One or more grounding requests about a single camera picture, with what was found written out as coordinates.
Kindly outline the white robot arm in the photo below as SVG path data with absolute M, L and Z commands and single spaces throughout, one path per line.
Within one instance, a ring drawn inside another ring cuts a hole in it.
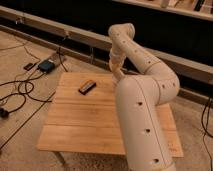
M 177 96 L 180 83 L 162 60 L 134 41 L 131 23 L 108 30 L 109 66 L 116 80 L 116 109 L 129 168 L 176 171 L 156 107 Z

